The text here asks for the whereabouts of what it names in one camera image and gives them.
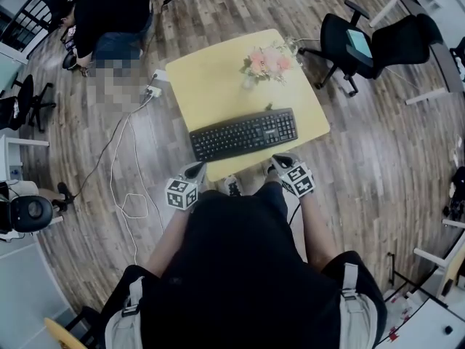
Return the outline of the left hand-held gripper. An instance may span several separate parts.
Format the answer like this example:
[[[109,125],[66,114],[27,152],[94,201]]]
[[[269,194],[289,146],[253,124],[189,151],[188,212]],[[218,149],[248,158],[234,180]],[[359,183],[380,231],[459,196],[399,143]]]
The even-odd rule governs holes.
[[[195,161],[179,171],[183,179],[195,179],[202,185],[206,176],[206,162]],[[166,184],[166,204],[179,210],[188,210],[198,201],[198,185],[193,182],[171,178]]]

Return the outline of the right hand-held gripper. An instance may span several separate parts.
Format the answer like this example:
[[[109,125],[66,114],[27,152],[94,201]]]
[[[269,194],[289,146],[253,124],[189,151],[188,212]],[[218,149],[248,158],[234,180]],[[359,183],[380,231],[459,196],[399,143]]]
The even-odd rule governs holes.
[[[285,165],[297,165],[287,169],[283,173],[281,162]],[[294,194],[295,197],[301,198],[302,196],[314,191],[315,182],[313,180],[312,172],[296,154],[283,153],[281,156],[279,154],[274,154],[272,156],[272,165],[277,171],[277,174],[281,175],[283,187],[289,193]]]

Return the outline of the black keyboard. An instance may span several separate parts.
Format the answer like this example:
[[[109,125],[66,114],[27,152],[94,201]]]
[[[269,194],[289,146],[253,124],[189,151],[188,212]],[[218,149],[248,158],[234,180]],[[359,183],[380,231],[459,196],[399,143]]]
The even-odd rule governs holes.
[[[290,108],[228,119],[189,133],[197,161],[218,161],[254,153],[298,138]]]

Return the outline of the person's right forearm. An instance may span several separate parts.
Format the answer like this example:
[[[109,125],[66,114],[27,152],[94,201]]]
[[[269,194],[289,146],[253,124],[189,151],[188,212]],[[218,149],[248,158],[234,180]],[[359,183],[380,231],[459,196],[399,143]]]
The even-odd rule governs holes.
[[[308,193],[299,199],[299,203],[302,209],[307,261],[312,267],[322,270],[339,254],[336,242],[323,218],[315,195]]]

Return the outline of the person's left forearm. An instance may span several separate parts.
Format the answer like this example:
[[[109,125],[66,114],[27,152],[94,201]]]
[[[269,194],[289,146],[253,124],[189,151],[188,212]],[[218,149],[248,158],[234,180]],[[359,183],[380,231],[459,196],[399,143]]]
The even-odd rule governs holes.
[[[179,251],[185,236],[189,217],[189,211],[177,209],[174,212],[145,266],[153,275],[159,278],[162,277],[172,258]]]

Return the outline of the person's black white shoe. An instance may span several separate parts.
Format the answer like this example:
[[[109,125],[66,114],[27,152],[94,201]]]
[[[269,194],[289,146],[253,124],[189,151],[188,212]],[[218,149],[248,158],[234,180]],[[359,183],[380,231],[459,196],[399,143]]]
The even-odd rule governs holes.
[[[231,197],[240,197],[243,195],[240,182],[235,175],[230,175],[224,180],[225,193]]]

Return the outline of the yellow table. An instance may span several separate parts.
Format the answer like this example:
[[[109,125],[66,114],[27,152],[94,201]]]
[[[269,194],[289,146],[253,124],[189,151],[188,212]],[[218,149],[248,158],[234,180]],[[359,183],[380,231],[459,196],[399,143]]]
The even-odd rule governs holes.
[[[194,131],[224,120],[258,113],[268,105],[291,108],[297,139],[263,151],[211,162],[206,176],[215,182],[268,160],[273,154],[291,150],[329,132],[330,127],[318,98],[300,65],[284,73],[285,83],[261,81],[244,88],[240,72],[254,49],[282,44],[275,29],[250,33],[198,50],[166,65],[179,109],[187,129]]]

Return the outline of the white vase with pink flowers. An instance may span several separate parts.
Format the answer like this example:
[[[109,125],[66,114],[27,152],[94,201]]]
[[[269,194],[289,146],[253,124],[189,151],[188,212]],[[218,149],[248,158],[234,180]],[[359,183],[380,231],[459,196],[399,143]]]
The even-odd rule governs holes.
[[[274,41],[266,47],[254,47],[243,59],[240,72],[243,74],[244,89],[253,89],[264,81],[286,84],[285,75],[302,65],[296,59],[298,40],[286,38]]]

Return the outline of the person's black shirt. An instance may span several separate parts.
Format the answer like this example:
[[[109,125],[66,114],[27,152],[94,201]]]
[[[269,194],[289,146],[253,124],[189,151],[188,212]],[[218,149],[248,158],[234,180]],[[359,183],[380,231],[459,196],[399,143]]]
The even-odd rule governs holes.
[[[251,196],[204,192],[162,277],[129,266],[102,325],[142,283],[142,349],[373,349],[387,309],[360,255],[322,270],[296,250],[280,184]]]

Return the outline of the black office chair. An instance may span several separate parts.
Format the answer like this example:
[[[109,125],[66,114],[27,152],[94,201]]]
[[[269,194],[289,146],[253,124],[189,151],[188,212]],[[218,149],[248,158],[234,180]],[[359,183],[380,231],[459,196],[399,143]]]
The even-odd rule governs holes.
[[[430,47],[442,44],[443,38],[433,19],[425,14],[408,15],[403,19],[380,28],[372,36],[357,27],[361,17],[369,18],[368,13],[355,3],[344,2],[353,10],[350,21],[328,13],[320,29],[320,49],[301,47],[300,55],[309,52],[333,63],[326,77],[315,84],[323,88],[336,70],[341,70],[344,80],[352,86],[349,96],[358,93],[353,76],[361,75],[365,79],[377,79],[382,71],[391,65],[418,65],[426,63],[430,57]],[[347,30],[364,33],[371,50],[372,58],[358,52],[350,43]]]

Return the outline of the teal book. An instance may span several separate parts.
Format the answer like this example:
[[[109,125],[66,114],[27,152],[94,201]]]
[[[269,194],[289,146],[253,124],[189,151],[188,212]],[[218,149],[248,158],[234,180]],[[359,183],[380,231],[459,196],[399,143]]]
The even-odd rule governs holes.
[[[368,58],[372,58],[371,50],[363,32],[352,29],[347,30],[347,35],[351,45]]]

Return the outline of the black floor stand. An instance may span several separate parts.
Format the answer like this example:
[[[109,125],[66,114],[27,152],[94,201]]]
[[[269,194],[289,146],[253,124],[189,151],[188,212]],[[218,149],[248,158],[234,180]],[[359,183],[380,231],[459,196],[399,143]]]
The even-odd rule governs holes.
[[[406,286],[412,286],[413,291],[420,291],[421,293],[425,294],[429,298],[434,298],[433,295],[428,292],[424,287],[423,284],[428,280],[430,276],[433,275],[433,273],[437,270],[437,266],[434,266],[421,280],[420,282],[415,282],[411,280],[410,278],[404,276],[400,272],[396,270],[396,255],[394,253],[388,252],[387,253],[388,258],[390,259],[391,265],[390,265],[390,274],[389,274],[389,284],[391,285],[392,288],[396,287],[396,280],[400,279],[402,281],[401,285],[399,285],[394,294],[399,292],[401,289],[403,289]]]

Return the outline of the dark desk with white legs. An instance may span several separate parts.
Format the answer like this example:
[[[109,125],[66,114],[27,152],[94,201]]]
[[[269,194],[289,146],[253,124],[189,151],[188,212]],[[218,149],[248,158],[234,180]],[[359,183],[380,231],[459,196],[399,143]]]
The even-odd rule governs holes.
[[[425,14],[431,17],[425,8],[416,3],[414,0],[390,0],[370,21],[369,26],[374,28],[376,25],[378,25],[389,14],[389,12],[395,7],[396,4],[402,4],[411,15]],[[450,54],[449,48],[445,44],[433,44],[431,49],[434,58],[439,65],[442,77],[444,78],[445,87],[433,89],[432,91],[428,92],[420,92],[420,94],[416,97],[407,99],[405,101],[406,105],[412,105],[424,100],[435,99],[446,94],[465,92],[464,83],[460,78],[458,69],[456,67],[456,62]]]

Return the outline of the yellow wooden chair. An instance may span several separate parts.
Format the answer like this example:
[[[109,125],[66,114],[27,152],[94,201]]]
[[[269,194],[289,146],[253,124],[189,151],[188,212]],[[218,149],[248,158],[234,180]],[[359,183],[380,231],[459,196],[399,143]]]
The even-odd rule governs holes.
[[[100,314],[93,308],[84,306],[81,312],[67,325],[62,326],[56,321],[45,318],[44,325],[51,336],[58,342],[61,349],[104,349],[104,346],[99,343],[97,336],[96,325],[100,318]],[[76,338],[71,330],[85,320],[89,325],[89,329],[80,338]]]

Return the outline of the black metal rack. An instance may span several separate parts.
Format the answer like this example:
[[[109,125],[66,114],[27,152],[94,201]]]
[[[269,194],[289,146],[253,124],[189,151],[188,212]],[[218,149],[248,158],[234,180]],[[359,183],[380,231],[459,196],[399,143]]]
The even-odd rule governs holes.
[[[58,28],[58,11],[65,1],[25,0],[11,18],[0,10],[0,42],[23,51],[40,32],[51,33]]]

